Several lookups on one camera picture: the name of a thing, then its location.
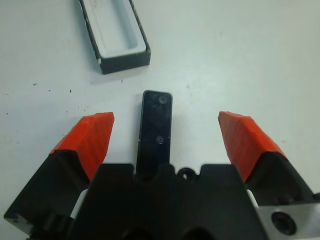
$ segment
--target metal plate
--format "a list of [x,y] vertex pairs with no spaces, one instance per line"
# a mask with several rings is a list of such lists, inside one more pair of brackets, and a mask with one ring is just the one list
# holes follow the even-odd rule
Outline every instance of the metal plate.
[[[288,214],[296,224],[296,233],[285,235],[274,226],[271,216],[275,212]],[[260,220],[271,240],[320,240],[320,203],[263,206],[257,208]]]

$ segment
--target screw hole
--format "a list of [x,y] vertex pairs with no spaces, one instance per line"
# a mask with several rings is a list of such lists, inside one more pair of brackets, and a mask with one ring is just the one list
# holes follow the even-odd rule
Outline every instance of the screw hole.
[[297,232],[295,221],[282,211],[274,212],[271,220],[275,228],[285,235],[293,235]]
[[168,101],[168,99],[167,99],[167,97],[166,97],[165,95],[161,95],[161,96],[159,97],[159,103],[160,103],[160,104],[166,104],[167,101]]
[[163,136],[157,136],[155,141],[157,144],[163,144],[165,142],[165,139]]

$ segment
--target white surface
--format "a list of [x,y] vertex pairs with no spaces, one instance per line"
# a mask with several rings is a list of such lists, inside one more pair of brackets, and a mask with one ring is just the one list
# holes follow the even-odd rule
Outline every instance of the white surface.
[[146,51],[129,0],[84,0],[98,51],[105,59]]
[[[147,89],[173,95],[176,169],[229,162],[217,117],[232,111],[252,116],[320,192],[320,1],[134,4],[150,66],[101,75],[77,0],[0,1],[0,213],[83,115],[113,111],[106,161],[134,162]],[[4,220],[0,235],[24,236]]]

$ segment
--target circular hole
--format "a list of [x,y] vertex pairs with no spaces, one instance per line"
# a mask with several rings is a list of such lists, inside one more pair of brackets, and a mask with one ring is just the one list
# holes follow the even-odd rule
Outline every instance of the circular hole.
[[178,171],[177,175],[187,181],[192,181],[197,176],[195,171],[193,171],[192,169],[187,168],[187,167],[180,169],[180,171]]
[[275,228],[285,235],[293,235],[297,231],[295,221],[284,212],[274,212],[271,216],[271,220]]
[[165,139],[162,136],[156,137],[156,143],[157,144],[163,144],[165,142]]
[[167,97],[165,95],[162,95],[159,97],[159,103],[160,104],[166,104],[168,101]]
[[126,231],[122,240],[153,240],[152,235],[146,230],[135,228]]

